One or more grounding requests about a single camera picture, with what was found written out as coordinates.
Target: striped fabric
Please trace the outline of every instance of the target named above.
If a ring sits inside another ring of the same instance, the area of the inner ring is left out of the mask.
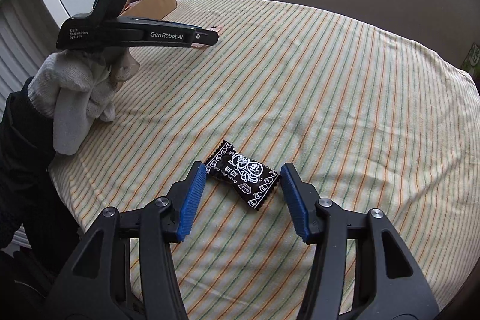
[[[422,45],[345,16],[263,0],[184,0],[172,21],[221,26],[206,48],[135,48],[117,119],[95,123],[51,175],[83,228],[102,208],[165,195],[226,139],[342,207],[379,207],[443,307],[480,256],[479,94]],[[348,246],[342,310],[351,303]],[[193,230],[172,246],[191,319],[294,319],[314,246],[277,188],[260,211],[210,179]],[[138,243],[131,250],[140,294]]]

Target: white knit glove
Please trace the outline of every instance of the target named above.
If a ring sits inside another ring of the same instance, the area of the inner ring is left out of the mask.
[[[30,102],[45,117],[54,119],[54,147],[58,152],[71,154],[59,151],[56,147],[59,142],[62,144],[73,142],[76,146],[72,152],[76,152],[94,119],[99,118],[106,122],[115,119],[115,107],[111,100],[120,88],[121,82],[130,79],[140,66],[128,50],[116,51],[114,55],[115,59],[105,59],[101,53],[94,55],[80,51],[53,53],[30,82],[28,86]],[[112,74],[110,67],[98,64],[105,62],[113,63]],[[85,104],[70,107],[68,112],[59,111],[58,107],[55,110],[61,90],[79,93],[85,97],[79,102],[83,101]],[[63,112],[66,118],[56,118],[60,112]],[[75,129],[77,122],[72,122],[73,118],[85,119],[85,124],[83,126],[79,124],[77,130]]]

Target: bed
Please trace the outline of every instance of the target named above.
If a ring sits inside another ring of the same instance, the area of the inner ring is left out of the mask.
[[[220,28],[208,48],[131,48],[139,73],[80,151],[50,167],[87,229],[106,206],[143,207],[222,140],[322,197],[382,209],[439,306],[480,257],[480,98],[471,77],[411,40],[346,16],[265,0],[182,0],[166,19]],[[342,311],[351,305],[347,246]],[[259,211],[208,179],[193,230],[172,245],[190,319],[294,319],[314,246],[277,187]],[[141,295],[138,243],[130,254]]]

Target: blue gripper pad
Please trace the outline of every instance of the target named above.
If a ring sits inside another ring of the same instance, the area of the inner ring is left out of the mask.
[[[280,173],[283,196],[289,207],[295,232],[304,243],[316,243],[323,231],[323,222],[317,216],[315,204],[320,196],[315,186],[302,182],[292,163],[285,163]]]
[[[280,170],[280,183],[282,185],[283,197],[289,207],[295,232],[307,242],[310,238],[310,229],[308,227],[308,212],[303,204],[300,193],[295,186],[289,169],[284,164]]]
[[[179,242],[185,240],[186,235],[191,232],[191,227],[194,224],[195,215],[197,214],[198,205],[202,198],[203,189],[205,188],[206,181],[206,168],[203,163],[200,163],[196,172],[192,172],[195,169],[196,164],[190,170],[186,181],[191,179],[188,192],[183,201],[183,205],[180,209],[179,224],[177,229],[177,239]]]

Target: metal screw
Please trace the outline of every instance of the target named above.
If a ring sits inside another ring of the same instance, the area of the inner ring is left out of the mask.
[[[320,198],[318,200],[318,203],[322,205],[324,208],[329,208],[332,206],[332,200],[327,197]]]
[[[163,207],[163,206],[167,206],[169,202],[170,200],[167,197],[158,197],[155,200],[155,205],[157,205],[158,207]]]
[[[115,214],[115,208],[113,206],[109,206],[103,210],[102,214],[105,217],[112,217]]]
[[[383,212],[380,209],[372,209],[370,213],[376,219],[381,219],[383,217]]]

